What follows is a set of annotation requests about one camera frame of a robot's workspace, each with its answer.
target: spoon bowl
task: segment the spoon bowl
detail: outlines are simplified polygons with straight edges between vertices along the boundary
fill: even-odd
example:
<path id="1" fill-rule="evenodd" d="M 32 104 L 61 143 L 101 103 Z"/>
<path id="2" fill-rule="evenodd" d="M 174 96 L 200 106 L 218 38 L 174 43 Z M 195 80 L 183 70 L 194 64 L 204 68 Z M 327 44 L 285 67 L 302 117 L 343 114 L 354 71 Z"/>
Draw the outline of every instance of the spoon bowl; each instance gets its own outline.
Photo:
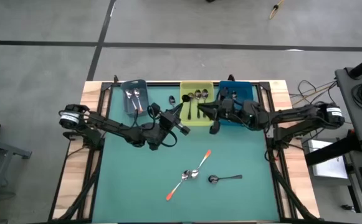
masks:
<path id="1" fill-rule="evenodd" d="M 175 105 L 175 97 L 172 96 L 172 95 L 169 96 L 168 101 L 169 101 L 169 103 L 174 107 L 174 105 Z"/>
<path id="2" fill-rule="evenodd" d="M 187 103 L 189 101 L 191 101 L 191 99 L 190 99 L 190 97 L 188 95 L 185 94 L 185 95 L 182 96 L 182 102 L 183 103 Z"/>
<path id="3" fill-rule="evenodd" d="M 216 184 L 221 179 L 241 179 L 241 178 L 243 178 L 243 175 L 235 175 L 232 177 L 221 177 L 221 178 L 217 177 L 216 175 L 210 175 L 208 177 L 208 181 L 212 184 Z"/>
<path id="4" fill-rule="evenodd" d="M 182 180 L 188 180 L 190 176 L 191 176 L 191 171 L 186 170 L 182 173 Z"/>

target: spoon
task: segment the spoon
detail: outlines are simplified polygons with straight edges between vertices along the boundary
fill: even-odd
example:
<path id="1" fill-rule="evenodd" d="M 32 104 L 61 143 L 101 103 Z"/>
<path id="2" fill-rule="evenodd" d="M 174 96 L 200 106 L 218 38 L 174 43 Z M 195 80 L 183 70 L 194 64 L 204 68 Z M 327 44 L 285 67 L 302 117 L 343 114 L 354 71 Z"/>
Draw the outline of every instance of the spoon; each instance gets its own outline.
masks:
<path id="1" fill-rule="evenodd" d="M 211 150 L 208 150 L 206 152 L 206 155 L 204 156 L 203 160 L 201 161 L 199 167 L 195 170 L 192 170 L 192 179 L 195 179 L 196 177 L 198 177 L 199 175 L 199 168 L 201 167 L 201 165 L 203 164 L 203 162 L 210 156 L 211 154 Z"/>
<path id="2" fill-rule="evenodd" d="M 200 100 L 200 97 L 201 97 L 200 90 L 196 90 L 194 92 L 194 97 L 198 100 L 198 104 L 199 104 L 199 100 Z M 200 110 L 199 110 L 199 108 L 198 108 L 198 118 L 200 118 Z"/>
<path id="3" fill-rule="evenodd" d="M 216 175 L 211 175 L 208 177 L 208 181 L 212 184 L 216 184 L 218 183 L 219 180 L 222 180 L 222 179 L 241 179 L 243 178 L 243 175 L 236 175 L 236 176 L 232 176 L 232 177 L 217 177 Z"/>
<path id="4" fill-rule="evenodd" d="M 189 96 L 189 113 L 188 113 L 188 120 L 192 119 L 192 115 L 191 115 L 191 108 L 192 108 L 192 99 L 194 97 L 194 94 L 193 93 L 188 93 L 188 96 Z"/>
<path id="5" fill-rule="evenodd" d="M 169 103 L 173 106 L 173 108 L 174 108 L 174 104 L 175 104 L 175 97 L 174 96 L 169 96 L 169 98 L 168 98 L 168 101 L 169 101 Z"/>
<path id="6" fill-rule="evenodd" d="M 135 94 L 136 99 L 138 99 L 139 109 L 140 109 L 139 112 L 142 113 L 143 109 L 142 109 L 142 106 L 141 106 L 141 101 L 139 100 L 139 96 L 141 95 L 141 92 L 139 91 L 138 88 L 135 88 L 135 89 L 133 89 L 133 93 Z"/>
<path id="7" fill-rule="evenodd" d="M 233 99 L 233 100 L 236 100 L 236 98 L 237 98 L 237 93 L 236 93 L 236 91 L 232 91 L 232 99 Z"/>
<path id="8" fill-rule="evenodd" d="M 125 94 L 126 94 L 126 97 L 128 97 L 128 99 L 132 101 L 133 107 L 137 110 L 138 108 L 136 108 L 135 103 L 134 103 L 133 100 L 131 99 L 131 97 L 132 97 L 132 92 L 131 92 L 131 90 L 125 90 Z"/>
<path id="9" fill-rule="evenodd" d="M 182 95 L 182 103 L 187 103 L 189 101 L 191 101 L 191 99 L 188 95 Z"/>
<path id="10" fill-rule="evenodd" d="M 182 179 L 181 179 L 180 183 L 178 183 L 177 186 L 167 195 L 167 197 L 166 197 L 167 201 L 169 201 L 171 199 L 171 197 L 175 193 L 175 190 L 181 185 L 182 181 L 187 180 L 190 175 L 191 175 L 190 170 L 186 170 L 182 173 Z"/>
<path id="11" fill-rule="evenodd" d="M 206 103 L 206 99 L 208 97 L 208 90 L 207 89 L 203 89 L 203 92 L 201 92 L 201 97 L 203 98 L 204 100 L 204 103 Z"/>

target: wooden table frame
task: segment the wooden table frame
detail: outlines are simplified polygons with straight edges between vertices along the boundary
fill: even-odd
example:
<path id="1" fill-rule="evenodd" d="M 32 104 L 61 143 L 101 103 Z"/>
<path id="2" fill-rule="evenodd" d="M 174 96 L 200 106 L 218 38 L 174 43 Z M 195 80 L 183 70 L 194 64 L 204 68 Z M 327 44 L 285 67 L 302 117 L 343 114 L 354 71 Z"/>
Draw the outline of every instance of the wooden table frame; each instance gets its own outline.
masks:
<path id="1" fill-rule="evenodd" d="M 265 105 L 269 111 L 285 110 L 292 107 L 286 82 L 284 80 L 270 81 L 249 81 L 257 87 L 259 91 L 259 102 Z M 85 82 L 82 99 L 80 104 L 87 105 L 92 111 L 97 111 L 103 116 L 109 114 L 110 102 L 112 98 L 112 86 L 118 86 L 122 82 Z M 149 86 L 179 86 L 179 81 L 154 81 L 148 82 Z M 293 123 L 282 124 L 280 126 L 288 127 Z M 301 146 L 296 140 L 292 144 Z M 74 152 L 82 147 L 82 140 L 70 141 L 67 153 Z M 82 187 L 88 181 L 91 173 L 98 167 L 102 154 L 99 151 L 83 149 L 65 160 L 60 175 L 60 181 L 50 211 L 49 220 L 59 218 L 70 206 Z M 317 203 L 313 194 L 312 184 L 305 163 L 305 157 L 302 150 L 296 147 L 289 147 L 279 152 L 277 161 L 278 169 L 293 191 L 297 194 L 302 203 L 315 216 L 319 217 Z M 274 179 L 275 197 L 278 206 L 279 216 L 282 218 L 301 218 L 301 214 L 296 211 L 286 196 L 283 188 Z M 92 211 L 95 201 L 96 187 L 93 187 L 82 202 L 83 212 L 77 212 L 73 219 L 81 222 L 92 221 Z"/>

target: green mat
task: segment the green mat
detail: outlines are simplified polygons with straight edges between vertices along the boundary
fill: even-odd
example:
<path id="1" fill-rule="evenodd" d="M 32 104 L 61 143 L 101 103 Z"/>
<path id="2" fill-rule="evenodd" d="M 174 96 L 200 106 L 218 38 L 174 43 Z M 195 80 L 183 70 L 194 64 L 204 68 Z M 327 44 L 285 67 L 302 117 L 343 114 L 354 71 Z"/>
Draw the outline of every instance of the green mat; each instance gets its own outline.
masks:
<path id="1" fill-rule="evenodd" d="M 179 99 L 175 86 L 149 87 L 148 93 L 150 104 L 155 102 L 162 110 L 172 108 L 169 95 Z M 115 88 L 110 119 L 130 125 L 133 118 L 123 112 L 122 99 L 121 89 Z M 138 118 L 139 124 L 147 122 L 151 122 L 149 116 Z M 147 144 L 135 148 L 107 133 L 93 222 L 278 221 L 270 167 L 264 159 L 264 133 L 224 125 L 216 135 L 209 134 L 209 126 L 190 129 L 184 136 L 174 128 L 177 145 L 160 146 L 157 151 Z M 174 139 L 169 135 L 164 142 L 172 144 Z M 183 182 L 167 202 L 182 172 L 197 168 L 208 149 L 211 155 L 199 177 Z M 213 174 L 242 174 L 243 179 L 214 185 L 207 181 Z"/>

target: black stand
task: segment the black stand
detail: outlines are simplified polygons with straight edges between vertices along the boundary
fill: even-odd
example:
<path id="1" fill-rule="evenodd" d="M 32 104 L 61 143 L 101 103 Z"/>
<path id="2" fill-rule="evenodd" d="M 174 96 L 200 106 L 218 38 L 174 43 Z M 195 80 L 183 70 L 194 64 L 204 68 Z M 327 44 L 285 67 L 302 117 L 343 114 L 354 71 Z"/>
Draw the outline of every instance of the black stand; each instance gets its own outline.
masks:
<path id="1" fill-rule="evenodd" d="M 356 134 L 349 134 L 347 137 L 305 155 L 308 166 L 325 162 L 329 159 L 342 156 L 351 151 L 360 151 L 361 146 Z"/>

